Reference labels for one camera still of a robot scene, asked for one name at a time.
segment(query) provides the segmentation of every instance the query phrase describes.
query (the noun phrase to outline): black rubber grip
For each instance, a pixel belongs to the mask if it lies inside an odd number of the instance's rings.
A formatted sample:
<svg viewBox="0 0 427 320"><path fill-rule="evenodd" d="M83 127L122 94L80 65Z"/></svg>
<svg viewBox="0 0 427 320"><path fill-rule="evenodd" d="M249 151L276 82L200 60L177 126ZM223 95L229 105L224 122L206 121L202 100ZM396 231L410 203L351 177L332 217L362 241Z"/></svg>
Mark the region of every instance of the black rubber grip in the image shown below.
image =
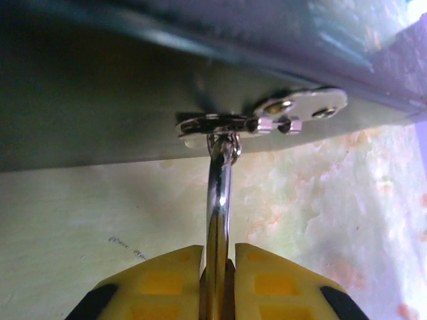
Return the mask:
<svg viewBox="0 0 427 320"><path fill-rule="evenodd" d="M98 319L118 288L117 285L109 284L88 292L65 320Z"/></svg>
<svg viewBox="0 0 427 320"><path fill-rule="evenodd" d="M369 320L347 293L332 287L321 287L320 291L340 320Z"/></svg>

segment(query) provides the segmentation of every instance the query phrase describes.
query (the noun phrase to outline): shiny metal rod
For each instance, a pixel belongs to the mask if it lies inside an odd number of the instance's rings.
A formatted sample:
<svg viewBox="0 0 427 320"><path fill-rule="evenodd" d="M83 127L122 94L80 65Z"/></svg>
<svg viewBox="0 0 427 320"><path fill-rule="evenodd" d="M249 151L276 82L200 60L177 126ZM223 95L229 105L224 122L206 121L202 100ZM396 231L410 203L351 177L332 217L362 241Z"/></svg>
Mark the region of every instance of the shiny metal rod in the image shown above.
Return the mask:
<svg viewBox="0 0 427 320"><path fill-rule="evenodd" d="M224 135L213 142L209 148L211 152L211 164L209 168L209 182L207 184L206 211L207 320L220 320L222 318L226 263L228 258L232 163L238 157L236 155L237 147L232 141L235 140L228 135Z"/></svg>

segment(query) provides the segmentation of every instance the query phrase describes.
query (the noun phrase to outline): chrome rod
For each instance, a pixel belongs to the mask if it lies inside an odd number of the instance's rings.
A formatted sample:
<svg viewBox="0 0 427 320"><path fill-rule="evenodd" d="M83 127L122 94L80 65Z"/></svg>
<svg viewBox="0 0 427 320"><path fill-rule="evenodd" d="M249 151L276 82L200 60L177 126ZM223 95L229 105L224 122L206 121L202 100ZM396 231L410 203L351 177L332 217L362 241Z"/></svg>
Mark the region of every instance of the chrome rod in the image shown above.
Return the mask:
<svg viewBox="0 0 427 320"><path fill-rule="evenodd" d="M206 307L207 320L220 320L228 258L232 163L236 146L229 135L211 139L207 184Z"/></svg>

